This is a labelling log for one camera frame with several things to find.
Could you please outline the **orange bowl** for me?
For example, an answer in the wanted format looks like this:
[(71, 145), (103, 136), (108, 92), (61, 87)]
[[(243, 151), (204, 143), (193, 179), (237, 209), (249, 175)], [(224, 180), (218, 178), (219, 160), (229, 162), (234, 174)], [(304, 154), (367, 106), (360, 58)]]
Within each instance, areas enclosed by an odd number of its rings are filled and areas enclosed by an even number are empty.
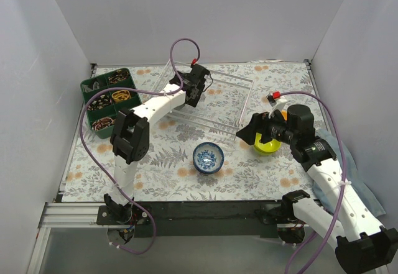
[(281, 114), (282, 114), (284, 120), (286, 121), (287, 120), (287, 111), (282, 111)]

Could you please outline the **lime green bowl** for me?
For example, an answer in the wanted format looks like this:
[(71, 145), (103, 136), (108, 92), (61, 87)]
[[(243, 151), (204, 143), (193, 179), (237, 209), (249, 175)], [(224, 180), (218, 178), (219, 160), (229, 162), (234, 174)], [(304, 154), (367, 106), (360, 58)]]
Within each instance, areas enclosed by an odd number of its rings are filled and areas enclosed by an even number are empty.
[(262, 135), (260, 133), (257, 133), (255, 143), (253, 145), (254, 150), (259, 155), (263, 156), (272, 155), (280, 149), (282, 143), (279, 142), (278, 140), (272, 139), (270, 142), (263, 144), (261, 143), (261, 137)]

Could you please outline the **blue patterned white bowl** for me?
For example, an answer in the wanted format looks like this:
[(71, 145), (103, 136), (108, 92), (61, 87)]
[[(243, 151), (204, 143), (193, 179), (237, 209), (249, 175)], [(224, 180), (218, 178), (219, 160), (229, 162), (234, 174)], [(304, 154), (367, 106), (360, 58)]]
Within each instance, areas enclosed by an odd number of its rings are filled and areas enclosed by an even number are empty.
[(193, 151), (193, 166), (205, 175), (212, 175), (221, 170), (224, 164), (222, 149), (212, 143), (204, 142), (197, 145)]

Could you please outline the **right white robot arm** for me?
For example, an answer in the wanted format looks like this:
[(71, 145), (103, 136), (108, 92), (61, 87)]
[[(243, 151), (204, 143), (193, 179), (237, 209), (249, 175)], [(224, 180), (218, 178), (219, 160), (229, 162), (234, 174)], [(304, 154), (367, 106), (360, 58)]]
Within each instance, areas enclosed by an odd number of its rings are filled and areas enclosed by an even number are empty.
[(323, 210), (304, 191), (292, 191), (282, 198), (281, 214), (287, 222), (302, 220), (334, 249), (346, 273), (365, 273), (391, 263), (397, 253), (397, 230), (386, 229), (372, 215), (352, 185), (343, 179), (337, 156), (329, 143), (316, 135), (309, 107), (295, 104), (284, 116), (278, 109), (255, 113), (237, 137), (254, 145), (271, 140), (289, 145), (293, 158), (335, 205), (334, 216)]

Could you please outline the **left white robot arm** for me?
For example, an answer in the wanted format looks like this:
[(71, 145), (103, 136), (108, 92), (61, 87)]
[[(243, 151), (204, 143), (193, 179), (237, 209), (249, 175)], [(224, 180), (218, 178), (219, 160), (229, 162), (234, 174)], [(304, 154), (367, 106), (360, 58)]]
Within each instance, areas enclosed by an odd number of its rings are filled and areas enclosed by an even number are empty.
[(130, 200), (134, 197), (134, 179), (138, 161), (149, 150), (150, 127), (173, 109), (185, 104), (195, 107), (207, 79), (208, 69), (198, 64), (189, 73), (177, 72), (162, 91), (150, 100), (132, 109), (117, 113), (110, 142), (114, 152), (116, 181), (111, 191), (104, 195), (109, 214), (118, 224), (126, 224), (132, 218)]

